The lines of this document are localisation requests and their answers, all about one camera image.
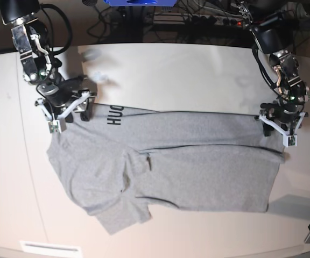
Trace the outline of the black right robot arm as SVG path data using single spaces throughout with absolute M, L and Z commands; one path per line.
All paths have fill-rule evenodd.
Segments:
M 53 28 L 35 17 L 39 11 L 54 10 L 63 19 L 68 38 L 59 50 L 53 49 Z M 20 56 L 23 78 L 35 86 L 40 99 L 35 105 L 42 108 L 50 124 L 61 121 L 73 122 L 73 113 L 80 114 L 82 121 L 90 121 L 95 90 L 83 86 L 86 76 L 79 75 L 64 79 L 59 72 L 62 66 L 57 58 L 69 49 L 73 31 L 68 17 L 54 4 L 41 4 L 38 1 L 0 1 L 3 24 L 11 26 L 12 41 Z

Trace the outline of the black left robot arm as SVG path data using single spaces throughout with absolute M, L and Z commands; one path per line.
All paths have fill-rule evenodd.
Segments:
M 260 74 L 275 94 L 272 103 L 262 103 L 255 117 L 265 137 L 273 131 L 293 137 L 305 118 L 309 88 L 300 78 L 297 58 L 289 51 L 294 43 L 295 22 L 282 10 L 286 1 L 237 1 L 236 5 L 255 41 L 252 54 Z

